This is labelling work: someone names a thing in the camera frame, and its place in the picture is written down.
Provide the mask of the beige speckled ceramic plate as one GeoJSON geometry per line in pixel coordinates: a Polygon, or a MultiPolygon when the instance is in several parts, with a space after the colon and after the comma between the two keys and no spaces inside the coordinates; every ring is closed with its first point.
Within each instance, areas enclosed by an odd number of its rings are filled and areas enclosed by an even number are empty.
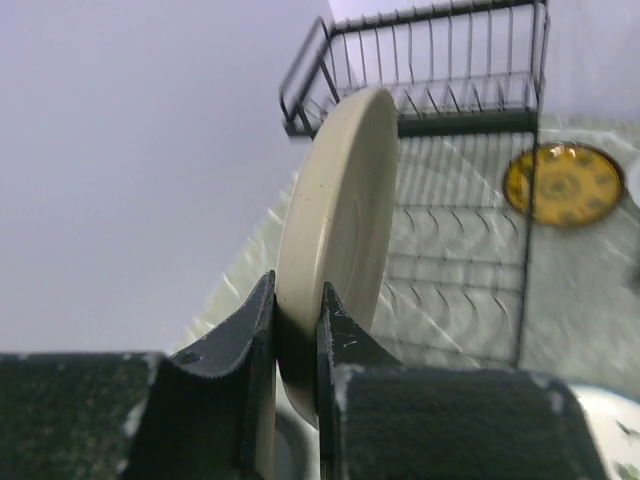
{"type": "Polygon", "coordinates": [[[395,207],[398,133],[390,92],[365,88],[328,115],[307,151],[276,265],[276,344],[284,390],[317,426],[316,326],[330,283],[347,314],[370,330],[395,207]]]}

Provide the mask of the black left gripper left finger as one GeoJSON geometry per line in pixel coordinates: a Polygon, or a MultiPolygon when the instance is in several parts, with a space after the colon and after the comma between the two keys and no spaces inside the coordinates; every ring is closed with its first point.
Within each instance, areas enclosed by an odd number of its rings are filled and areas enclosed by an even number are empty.
{"type": "Polygon", "coordinates": [[[274,284],[265,273],[238,310],[160,363],[122,478],[272,478],[274,284]]]}

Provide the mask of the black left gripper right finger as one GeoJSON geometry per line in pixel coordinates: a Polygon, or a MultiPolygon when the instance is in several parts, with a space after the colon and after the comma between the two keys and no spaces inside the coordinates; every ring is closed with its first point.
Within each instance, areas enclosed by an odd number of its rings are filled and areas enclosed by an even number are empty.
{"type": "Polygon", "coordinates": [[[602,479],[562,381],[513,369],[410,367],[323,289],[316,400],[326,479],[602,479]]]}

